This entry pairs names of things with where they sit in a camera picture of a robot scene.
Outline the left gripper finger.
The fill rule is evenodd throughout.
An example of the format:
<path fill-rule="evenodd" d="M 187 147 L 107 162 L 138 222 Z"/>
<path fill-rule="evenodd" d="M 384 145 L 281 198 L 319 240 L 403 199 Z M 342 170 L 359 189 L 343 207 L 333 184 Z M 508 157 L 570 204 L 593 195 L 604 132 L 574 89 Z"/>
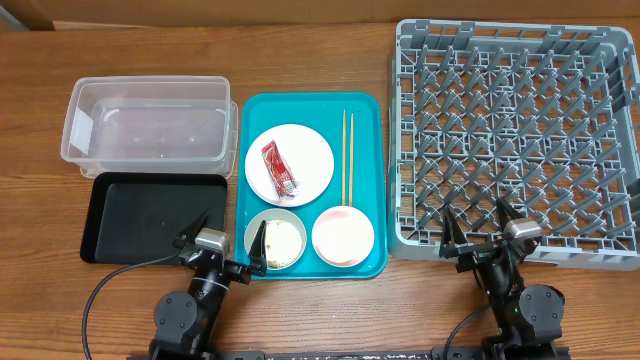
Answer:
<path fill-rule="evenodd" d="M 265 276 L 267 272 L 266 259 L 266 221 L 262 220 L 258 230 L 254 236 L 251 248 L 249 250 L 249 268 L 253 275 Z"/>
<path fill-rule="evenodd" d="M 178 234 L 182 242 L 194 242 L 199 232 L 207 225 L 208 211 L 203 211 L 196 220 Z"/>

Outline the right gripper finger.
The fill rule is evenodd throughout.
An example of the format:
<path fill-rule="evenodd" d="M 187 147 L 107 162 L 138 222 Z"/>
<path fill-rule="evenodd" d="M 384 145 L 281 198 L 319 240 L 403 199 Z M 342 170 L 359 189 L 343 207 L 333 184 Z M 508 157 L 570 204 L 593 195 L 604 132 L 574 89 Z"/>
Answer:
<path fill-rule="evenodd" d="M 460 226 L 458 225 L 454 212 L 451 210 L 450 206 L 446 206 L 443 209 L 442 245 L 464 245 L 466 243 L 467 239 Z"/>
<path fill-rule="evenodd" d="M 496 213 L 501 231 L 506 229 L 509 221 L 521 219 L 523 217 L 523 215 L 516 211 L 504 197 L 496 200 Z"/>

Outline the grey small bowl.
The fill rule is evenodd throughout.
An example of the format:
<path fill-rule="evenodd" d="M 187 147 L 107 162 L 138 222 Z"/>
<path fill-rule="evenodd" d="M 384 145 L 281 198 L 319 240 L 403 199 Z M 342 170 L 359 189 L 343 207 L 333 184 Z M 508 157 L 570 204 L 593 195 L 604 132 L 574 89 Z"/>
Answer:
<path fill-rule="evenodd" d="M 290 222 L 291 224 L 293 224 L 298 229 L 298 231 L 300 232 L 301 237 L 302 237 L 303 246 L 302 246 L 301 253 L 300 253 L 299 257 L 297 258 L 297 260 L 293 264 L 291 264 L 291 265 L 289 265 L 287 267 L 281 268 L 281 269 L 271 269 L 271 268 L 268 267 L 268 265 L 267 265 L 267 268 L 269 270 L 278 271 L 278 270 L 284 270 L 284 269 L 287 269 L 287 268 L 293 266 L 302 257 L 302 255 L 304 253 L 304 250 L 306 248 L 307 233 L 306 233 L 306 229 L 305 229 L 302 221 L 293 212 L 288 211 L 288 210 L 283 209 L 283 208 L 271 208 L 271 209 L 267 209 L 267 210 L 264 210 L 264 211 L 260 212 L 259 214 L 257 214 L 249 222 L 249 225 L 247 226 L 246 231 L 245 231 L 244 245 L 245 245 L 245 250 L 246 250 L 247 253 L 249 253 L 249 250 L 251 248 L 254 236 L 255 236 L 255 234 L 256 234 L 256 232 L 258 230 L 258 227 L 259 227 L 259 225 L 260 225 L 262 220 L 265 220 L 266 223 L 268 221 L 270 221 L 270 220 L 284 220 L 284 221 Z"/>

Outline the red sauce packet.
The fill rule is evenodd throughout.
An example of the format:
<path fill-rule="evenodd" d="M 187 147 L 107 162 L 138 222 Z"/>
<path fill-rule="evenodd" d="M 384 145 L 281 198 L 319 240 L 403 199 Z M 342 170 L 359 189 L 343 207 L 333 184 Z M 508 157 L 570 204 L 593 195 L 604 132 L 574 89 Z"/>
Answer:
<path fill-rule="evenodd" d="M 261 149 L 263 162 L 279 198 L 295 198 L 298 192 L 297 182 L 285 159 L 280 154 L 275 141 Z"/>

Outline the pink bowl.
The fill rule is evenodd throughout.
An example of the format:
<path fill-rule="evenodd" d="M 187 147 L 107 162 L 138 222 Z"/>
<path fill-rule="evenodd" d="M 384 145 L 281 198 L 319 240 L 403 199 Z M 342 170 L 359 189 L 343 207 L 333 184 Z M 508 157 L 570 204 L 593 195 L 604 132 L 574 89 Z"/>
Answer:
<path fill-rule="evenodd" d="M 316 254 L 327 264 L 348 268 L 362 263 L 371 253 L 375 231 L 369 218 L 350 206 L 325 210 L 314 222 L 311 234 Z"/>

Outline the cooked rice pile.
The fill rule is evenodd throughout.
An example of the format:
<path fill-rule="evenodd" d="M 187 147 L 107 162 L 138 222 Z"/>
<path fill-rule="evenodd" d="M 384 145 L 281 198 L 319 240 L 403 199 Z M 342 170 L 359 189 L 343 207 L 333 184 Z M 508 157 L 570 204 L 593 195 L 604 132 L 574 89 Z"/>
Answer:
<path fill-rule="evenodd" d="M 290 222 L 270 220 L 266 223 L 265 249 L 269 268 L 281 269 L 293 264 L 302 246 L 301 234 Z"/>

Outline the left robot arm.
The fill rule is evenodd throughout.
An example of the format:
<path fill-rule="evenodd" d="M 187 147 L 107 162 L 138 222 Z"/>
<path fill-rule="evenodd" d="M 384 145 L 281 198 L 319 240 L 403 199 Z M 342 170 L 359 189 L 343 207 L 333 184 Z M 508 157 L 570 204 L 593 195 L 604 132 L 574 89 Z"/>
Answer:
<path fill-rule="evenodd" d="M 173 240 L 180 264 L 194 274 L 187 290 L 170 292 L 157 303 L 151 360 L 214 359 L 209 338 L 230 284 L 249 284 L 254 276 L 266 275 L 265 222 L 255 233 L 249 262 L 241 264 L 228 258 L 228 235 L 209 228 L 207 221 L 208 213 L 203 212 Z"/>

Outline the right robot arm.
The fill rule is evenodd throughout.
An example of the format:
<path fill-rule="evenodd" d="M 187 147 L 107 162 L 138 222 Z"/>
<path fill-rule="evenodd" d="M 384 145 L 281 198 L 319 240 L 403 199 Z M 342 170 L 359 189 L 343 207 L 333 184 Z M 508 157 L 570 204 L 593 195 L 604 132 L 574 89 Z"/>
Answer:
<path fill-rule="evenodd" d="M 507 200 L 496 201 L 500 235 L 472 244 L 453 210 L 443 209 L 439 255 L 457 260 L 459 273 L 470 271 L 488 303 L 462 320 L 442 348 L 443 359 L 568 359 L 569 350 L 554 341 L 562 337 L 565 297 L 548 285 L 527 286 L 518 265 L 542 240 L 541 226 L 516 211 Z M 477 348 L 454 349 L 458 332 L 485 310 L 491 310 L 499 333 L 482 339 Z"/>

